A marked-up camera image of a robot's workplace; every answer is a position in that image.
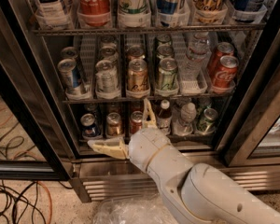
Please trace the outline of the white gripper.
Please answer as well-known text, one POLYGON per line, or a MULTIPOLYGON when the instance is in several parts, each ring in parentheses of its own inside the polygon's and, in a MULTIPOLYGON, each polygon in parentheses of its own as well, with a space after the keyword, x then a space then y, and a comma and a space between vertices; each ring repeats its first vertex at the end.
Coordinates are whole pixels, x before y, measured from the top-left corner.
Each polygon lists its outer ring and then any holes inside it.
POLYGON ((88 145, 95 152, 105 154, 112 158, 119 160, 130 158, 133 165, 145 172, 150 160, 163 147, 170 144, 169 138, 156 128, 156 117, 148 98, 144 99, 142 126, 144 129, 131 136, 128 146, 122 137, 106 140, 89 140, 88 145))

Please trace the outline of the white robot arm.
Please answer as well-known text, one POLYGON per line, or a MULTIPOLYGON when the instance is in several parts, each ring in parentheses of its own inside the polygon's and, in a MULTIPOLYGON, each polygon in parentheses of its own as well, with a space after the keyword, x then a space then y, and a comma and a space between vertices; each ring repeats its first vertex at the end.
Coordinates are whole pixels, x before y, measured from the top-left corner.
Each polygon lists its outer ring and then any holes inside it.
POLYGON ((143 128, 126 143, 121 137, 92 140, 96 152, 130 162, 155 182, 163 204, 179 224, 280 224, 280 213, 243 189, 217 168, 193 163, 157 128, 149 100, 143 128))

